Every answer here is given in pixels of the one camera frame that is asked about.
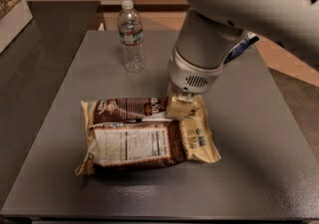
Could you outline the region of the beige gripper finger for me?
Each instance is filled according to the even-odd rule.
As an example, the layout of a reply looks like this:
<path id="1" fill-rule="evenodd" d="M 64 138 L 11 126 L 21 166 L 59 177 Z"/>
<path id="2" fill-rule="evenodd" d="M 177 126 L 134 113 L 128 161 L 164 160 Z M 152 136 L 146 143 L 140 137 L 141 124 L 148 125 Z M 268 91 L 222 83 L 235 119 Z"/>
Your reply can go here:
<path id="1" fill-rule="evenodd" d="M 192 114 L 195 108 L 194 94 L 179 93 L 172 85 L 167 88 L 168 104 L 166 116 L 171 119 L 183 119 Z"/>

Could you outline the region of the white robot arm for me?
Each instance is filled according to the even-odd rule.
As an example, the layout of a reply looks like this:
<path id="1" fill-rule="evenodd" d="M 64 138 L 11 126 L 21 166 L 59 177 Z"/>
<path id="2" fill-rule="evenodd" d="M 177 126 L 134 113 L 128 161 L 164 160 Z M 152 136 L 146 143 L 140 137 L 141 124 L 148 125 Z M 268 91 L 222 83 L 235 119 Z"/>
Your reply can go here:
<path id="1" fill-rule="evenodd" d="M 319 0 L 186 0 L 190 5 L 168 62 L 168 106 L 173 119 L 203 106 L 223 66 L 255 33 L 307 65 L 319 60 Z"/>

